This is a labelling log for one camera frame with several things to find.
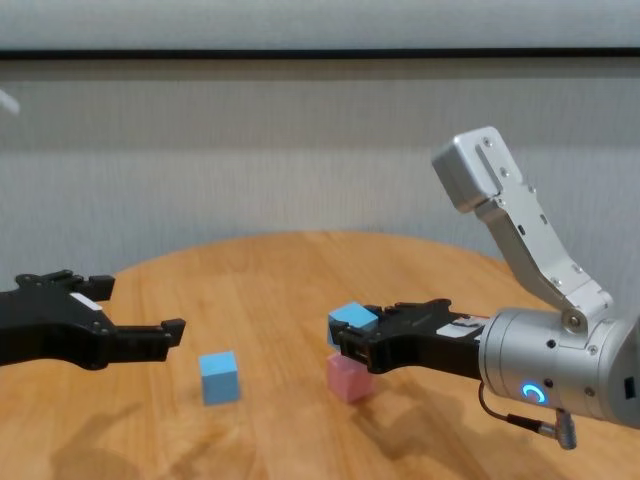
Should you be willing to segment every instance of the metal bracket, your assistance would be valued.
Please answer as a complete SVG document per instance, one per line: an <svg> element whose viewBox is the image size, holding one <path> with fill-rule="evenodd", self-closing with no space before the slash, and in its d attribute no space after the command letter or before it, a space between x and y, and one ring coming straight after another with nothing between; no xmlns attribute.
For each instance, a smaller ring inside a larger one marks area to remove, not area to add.
<svg viewBox="0 0 640 480"><path fill-rule="evenodd" d="M433 165L454 206L487 225L518 282L565 312L569 334L561 342L584 348L613 299L569 256L500 133L486 127L458 135Z"/></svg>

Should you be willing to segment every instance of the pink cube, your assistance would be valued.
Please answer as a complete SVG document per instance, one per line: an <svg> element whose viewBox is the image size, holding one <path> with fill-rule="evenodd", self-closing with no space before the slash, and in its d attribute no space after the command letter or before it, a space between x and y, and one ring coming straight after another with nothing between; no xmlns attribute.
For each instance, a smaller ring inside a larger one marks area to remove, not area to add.
<svg viewBox="0 0 640 480"><path fill-rule="evenodd" d="M352 403L373 392L373 375L367 366L334 353L327 358L329 389L344 402Z"/></svg>

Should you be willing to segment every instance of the white label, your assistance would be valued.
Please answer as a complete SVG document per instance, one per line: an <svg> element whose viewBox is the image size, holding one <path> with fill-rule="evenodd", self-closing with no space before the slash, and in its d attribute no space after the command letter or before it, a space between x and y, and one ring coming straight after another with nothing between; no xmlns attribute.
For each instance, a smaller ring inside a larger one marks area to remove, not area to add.
<svg viewBox="0 0 640 480"><path fill-rule="evenodd" d="M93 311L99 311L102 310L102 307L100 305L98 305L96 302L94 302L93 300L85 297L84 295L82 295L81 293L78 292L72 292L69 295L71 295L73 298L75 298L76 300L78 300L80 303L83 303L85 306L89 307L91 310Z"/></svg>
<svg viewBox="0 0 640 480"><path fill-rule="evenodd" d="M449 338L466 337L484 327L487 324L487 320L488 319L484 317L458 318L454 322L440 327L436 333Z"/></svg>

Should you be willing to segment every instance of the silver cylinder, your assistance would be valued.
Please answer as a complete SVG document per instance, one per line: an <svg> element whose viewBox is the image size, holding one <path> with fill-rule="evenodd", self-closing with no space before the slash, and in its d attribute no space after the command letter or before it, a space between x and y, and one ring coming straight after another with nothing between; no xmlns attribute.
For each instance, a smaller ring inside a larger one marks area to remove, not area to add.
<svg viewBox="0 0 640 480"><path fill-rule="evenodd" d="M607 392L599 363L619 349L609 342L615 322L601 322L584 348L564 346L567 335L559 312L508 309L485 327L480 342L480 373L499 396L592 418L605 418Z"/></svg>

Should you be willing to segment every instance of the cable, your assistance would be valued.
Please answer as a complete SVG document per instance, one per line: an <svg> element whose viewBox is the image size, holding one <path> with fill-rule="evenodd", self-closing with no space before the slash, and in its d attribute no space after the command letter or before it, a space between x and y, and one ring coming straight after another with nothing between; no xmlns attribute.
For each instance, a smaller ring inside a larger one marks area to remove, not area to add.
<svg viewBox="0 0 640 480"><path fill-rule="evenodd" d="M512 415L511 413L509 413L508 415L502 415L491 410L487 406L487 403L484 401L484 382L480 382L480 386L478 387L478 400L480 400L480 405L482 405L484 411L491 415L493 418L497 418L498 420L502 420L503 422L510 423L511 425L515 425L520 428L531 430L535 433L542 432L541 429L544 425L544 422L542 422L541 420L534 420L532 418L521 417L519 415Z"/></svg>
<svg viewBox="0 0 640 480"><path fill-rule="evenodd" d="M487 403L484 401L484 382L480 382L480 387L478 387L478 400L480 400L480 405L482 405L482 408L484 408L484 411L487 412L489 415L491 415L494 418L497 418L498 420L503 420L505 422L508 421L506 415L501 415L497 412L494 412L487 406Z"/></svg>

